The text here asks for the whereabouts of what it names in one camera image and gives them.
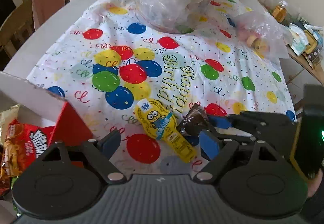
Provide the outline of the person right hand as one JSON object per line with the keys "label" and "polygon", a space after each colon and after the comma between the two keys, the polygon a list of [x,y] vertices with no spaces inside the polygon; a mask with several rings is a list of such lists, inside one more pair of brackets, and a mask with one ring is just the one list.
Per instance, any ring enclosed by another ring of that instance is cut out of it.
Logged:
{"label": "person right hand", "polygon": [[308,198],[312,197],[319,189],[323,178],[322,169],[319,169],[317,175],[308,182]]}

